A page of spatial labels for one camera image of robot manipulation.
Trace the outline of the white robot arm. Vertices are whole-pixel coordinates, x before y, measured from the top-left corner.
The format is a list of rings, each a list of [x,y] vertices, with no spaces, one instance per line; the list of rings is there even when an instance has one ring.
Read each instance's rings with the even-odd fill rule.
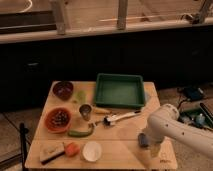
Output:
[[[179,116],[178,109],[171,104],[164,104],[152,112],[143,129],[148,142],[162,143],[169,137],[213,159],[213,133],[181,123]]]

